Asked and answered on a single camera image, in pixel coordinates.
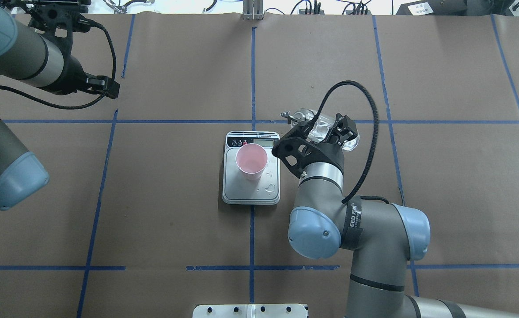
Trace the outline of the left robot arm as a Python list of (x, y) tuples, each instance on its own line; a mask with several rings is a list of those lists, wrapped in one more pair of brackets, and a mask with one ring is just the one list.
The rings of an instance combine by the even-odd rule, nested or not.
[[(116, 99), (117, 59), (106, 27), (87, 17), (89, 0), (0, 0), (0, 211), (21, 203), (49, 183), (36, 154), (2, 116), (32, 102), (82, 110)], [(110, 75), (93, 75), (72, 55), (73, 36), (101, 30), (110, 47)]]

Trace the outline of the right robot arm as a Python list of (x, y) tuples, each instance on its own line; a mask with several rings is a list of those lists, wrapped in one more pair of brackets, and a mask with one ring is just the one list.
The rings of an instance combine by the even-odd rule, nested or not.
[(356, 124), (338, 114), (321, 141), (310, 120), (282, 113), (292, 128), (272, 148), (299, 179), (290, 212), (288, 240), (300, 255), (332, 257), (353, 252), (347, 318), (519, 318), (519, 314), (405, 292), (409, 261), (422, 259), (431, 239), (427, 216), (378, 197), (343, 195), (342, 145), (358, 137)]

